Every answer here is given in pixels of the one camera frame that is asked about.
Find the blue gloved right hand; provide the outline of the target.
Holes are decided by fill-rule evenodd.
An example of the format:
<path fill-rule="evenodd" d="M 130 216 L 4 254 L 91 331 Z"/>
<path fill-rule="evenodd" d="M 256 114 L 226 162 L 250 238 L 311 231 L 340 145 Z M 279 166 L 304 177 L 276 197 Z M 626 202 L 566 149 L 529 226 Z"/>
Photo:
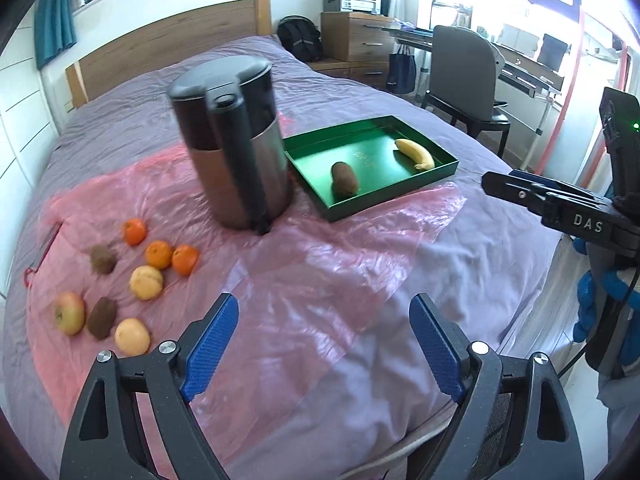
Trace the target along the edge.
<path fill-rule="evenodd" d="M 590 269 L 577 285 L 574 341 L 585 345 L 588 365 L 606 377 L 639 371 L 639 263 L 578 238 L 574 248 Z"/>

